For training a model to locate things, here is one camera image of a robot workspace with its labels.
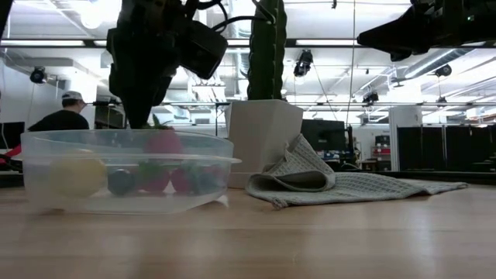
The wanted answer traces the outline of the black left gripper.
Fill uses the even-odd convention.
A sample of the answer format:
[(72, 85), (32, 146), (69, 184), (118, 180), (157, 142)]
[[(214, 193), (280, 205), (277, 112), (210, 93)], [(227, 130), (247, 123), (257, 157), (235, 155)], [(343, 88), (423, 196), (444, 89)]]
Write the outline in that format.
[(190, 24), (190, 2), (125, 0), (107, 33), (109, 90), (121, 99), (131, 129), (142, 129), (164, 100), (179, 67), (178, 38)]

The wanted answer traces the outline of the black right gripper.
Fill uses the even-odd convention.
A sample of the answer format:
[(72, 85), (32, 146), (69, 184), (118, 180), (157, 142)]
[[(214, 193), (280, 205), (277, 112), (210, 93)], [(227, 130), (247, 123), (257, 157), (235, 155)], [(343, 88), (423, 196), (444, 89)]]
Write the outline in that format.
[(494, 0), (412, 1), (399, 18), (363, 31), (356, 40), (400, 61), (433, 47), (494, 40), (495, 32), (483, 31), (494, 24)]

